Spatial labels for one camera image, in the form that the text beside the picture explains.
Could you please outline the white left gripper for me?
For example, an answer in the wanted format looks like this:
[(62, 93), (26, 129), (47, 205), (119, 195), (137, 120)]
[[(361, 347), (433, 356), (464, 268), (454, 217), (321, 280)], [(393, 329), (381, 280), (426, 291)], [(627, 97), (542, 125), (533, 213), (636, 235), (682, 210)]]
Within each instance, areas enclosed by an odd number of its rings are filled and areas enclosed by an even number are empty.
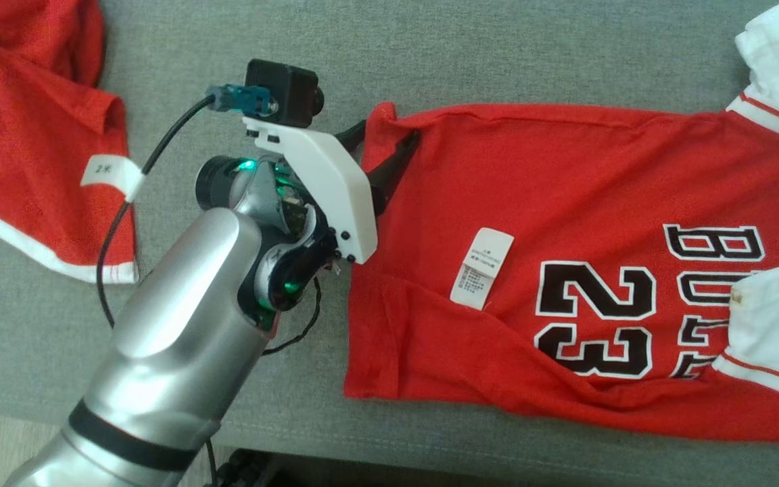
[(246, 116), (242, 122), (257, 132), (257, 147), (287, 160), (324, 212), (328, 225), (336, 230), (343, 258), (352, 256), (357, 263), (367, 262), (377, 249), (377, 218), (386, 212), (407, 172), (419, 147), (420, 130), (399, 139), (392, 154), (365, 174), (350, 154), (364, 143), (366, 120), (335, 136)]

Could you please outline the red basketball jersey white trim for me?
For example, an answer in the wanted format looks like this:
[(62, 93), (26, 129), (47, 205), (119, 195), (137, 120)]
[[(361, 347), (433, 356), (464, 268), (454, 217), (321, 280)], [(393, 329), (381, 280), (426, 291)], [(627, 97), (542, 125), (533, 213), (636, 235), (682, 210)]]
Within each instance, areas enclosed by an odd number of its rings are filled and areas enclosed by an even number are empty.
[(365, 166), (419, 144), (352, 272), (346, 396), (779, 442), (779, 4), (736, 45), (714, 113), (377, 106)]

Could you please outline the red shorts white hem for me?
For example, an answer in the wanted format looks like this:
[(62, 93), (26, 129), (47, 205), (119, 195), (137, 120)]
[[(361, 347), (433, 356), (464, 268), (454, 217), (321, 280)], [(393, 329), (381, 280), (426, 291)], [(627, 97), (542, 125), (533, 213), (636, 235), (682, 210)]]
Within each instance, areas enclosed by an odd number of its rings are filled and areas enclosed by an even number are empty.
[(124, 103), (99, 87), (104, 62), (99, 0), (0, 0), (0, 240), (87, 283), (128, 157)]

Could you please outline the wide grey sofa seat cushion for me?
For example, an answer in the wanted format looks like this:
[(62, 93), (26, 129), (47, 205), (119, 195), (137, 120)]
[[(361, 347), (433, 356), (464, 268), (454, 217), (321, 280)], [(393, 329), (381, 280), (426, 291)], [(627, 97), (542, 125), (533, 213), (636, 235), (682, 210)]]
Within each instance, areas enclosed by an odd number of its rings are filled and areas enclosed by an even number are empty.
[[(736, 34), (779, 0), (100, 0), (102, 86), (136, 163), (210, 85), (262, 58), (312, 69), (334, 132), (400, 114), (545, 102), (717, 111), (745, 88)], [(275, 451), (308, 487), (779, 487), (779, 446), (692, 442), (470, 404), (344, 398), (350, 265), (309, 336), (260, 361), (214, 438)], [(0, 240), (0, 486), (58, 431), (110, 329), (95, 287)]]

